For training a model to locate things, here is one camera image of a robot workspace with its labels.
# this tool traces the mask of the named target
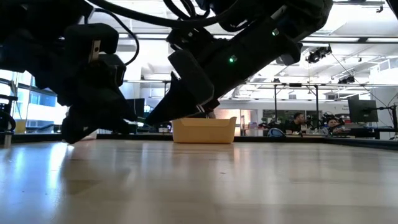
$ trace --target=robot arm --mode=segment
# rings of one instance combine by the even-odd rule
[[[225,1],[197,1],[215,13],[229,7]],[[325,25],[332,5],[332,0],[245,0],[248,8],[220,23],[226,30],[242,29],[231,40],[216,39],[205,29],[173,29],[167,41],[176,51],[169,60],[178,75],[172,73],[170,90],[147,123],[209,112],[220,104],[218,98],[275,59],[299,62],[299,41]]]
[[[333,4],[332,0],[197,0],[216,17],[170,21],[138,12],[133,16],[132,11],[104,0],[89,1],[116,14],[174,27],[167,41],[176,50],[169,57],[176,72],[148,124],[209,112],[219,105],[219,97],[273,60],[280,57],[286,65],[298,62],[298,42],[325,24]],[[0,69],[27,70],[39,88],[52,89],[58,102],[70,107],[62,126],[69,143],[98,128],[127,134],[124,120],[137,119],[118,89],[126,70],[114,54],[118,33],[105,24],[78,25],[93,11],[84,0],[0,2]],[[240,32],[231,40],[216,39],[203,28],[216,22],[227,31]]]

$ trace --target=cardboard box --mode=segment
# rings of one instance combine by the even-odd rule
[[[182,118],[172,121],[176,143],[220,143],[234,141],[236,117],[231,119]]]

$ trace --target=green led light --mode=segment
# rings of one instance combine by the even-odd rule
[[[274,29],[274,30],[271,32],[271,34],[272,34],[273,36],[277,36],[277,35],[279,35],[279,30],[278,30],[278,29]]]
[[[237,58],[236,58],[236,56],[235,55],[233,55],[233,56],[231,56],[230,58],[229,58],[229,62],[230,63],[235,63],[236,62],[236,60],[237,60]]]

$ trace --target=man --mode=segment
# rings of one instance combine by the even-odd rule
[[[295,113],[293,121],[286,127],[286,134],[299,133],[301,131],[301,125],[305,124],[305,116],[302,113]]]
[[[342,133],[344,130],[342,128],[336,127],[339,125],[339,122],[336,118],[332,118],[328,120],[328,126],[324,127],[320,130],[321,134],[339,134]]]

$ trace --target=black cable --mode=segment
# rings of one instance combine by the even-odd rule
[[[344,67],[343,64],[340,63],[340,61],[335,57],[335,55],[334,55],[334,54],[331,54],[331,55],[336,59],[336,61],[341,65],[341,67],[343,67],[343,69],[344,69],[347,73],[350,74],[350,72]],[[368,91],[370,95],[372,95],[375,99],[377,99],[378,101],[380,101],[380,103],[382,103],[385,107],[387,107],[387,105],[386,105],[385,103],[383,103],[383,101],[381,101],[379,98],[377,98],[377,97],[376,97],[373,93],[371,93],[365,86],[362,86],[362,87],[363,87],[366,91]]]
[[[178,16],[178,18],[185,19],[185,20],[191,19],[193,12],[191,9],[189,9],[189,7],[187,5],[184,5],[184,7],[188,11],[190,16],[186,15],[183,11],[181,11],[181,9],[179,9],[174,4],[174,2],[172,0],[163,0],[163,2],[172,13],[174,13],[176,16]]]
[[[173,19],[165,19],[157,16],[147,15],[141,12],[133,11],[130,9],[126,9],[125,7],[115,5],[113,3],[107,2],[106,0],[88,0],[88,1],[105,10],[108,10],[120,16],[124,16],[137,21],[146,22],[158,26],[176,28],[176,29],[191,29],[197,27],[210,26],[229,19],[231,16],[233,16],[233,14],[236,11],[238,11],[241,8],[240,5],[244,0],[237,0],[231,7],[229,7],[229,9],[225,10],[224,12],[222,12],[217,16],[210,17],[207,19],[193,19],[189,21],[176,21]]]
[[[395,99],[395,97],[397,97],[397,96],[398,96],[398,93],[395,94],[395,95],[392,97],[392,99],[390,100],[390,102],[388,102],[387,107],[390,107],[391,102],[392,102],[392,101]]]
[[[343,67],[343,69],[347,72],[347,73],[349,73],[349,71],[346,69],[346,67],[344,67],[344,65],[343,64],[341,64],[341,62],[335,57],[335,55],[334,54],[331,54],[335,59],[336,59],[336,61],[341,65],[341,67]],[[375,99],[377,99],[378,101],[380,101],[380,103],[382,103],[386,108],[388,107],[383,101],[381,101],[378,97],[376,97],[373,93],[371,93],[365,86],[362,86],[370,95],[372,95]],[[388,113],[390,114],[390,119],[391,119],[391,121],[392,121],[392,123],[394,123],[394,119],[392,119],[392,114],[391,114],[391,112],[390,112],[390,110],[389,109],[387,109],[388,110]]]
[[[124,63],[125,66],[128,66],[133,61],[135,61],[135,59],[137,59],[138,54],[139,54],[139,41],[138,41],[137,36],[112,12],[109,12],[108,10],[105,10],[105,9],[95,9],[95,12],[102,12],[102,13],[110,15],[136,41],[136,53],[134,54],[134,56],[128,62]]]
[[[187,10],[188,14],[191,18],[196,18],[197,12],[195,10],[195,6],[193,5],[191,0],[180,0],[182,6]]]

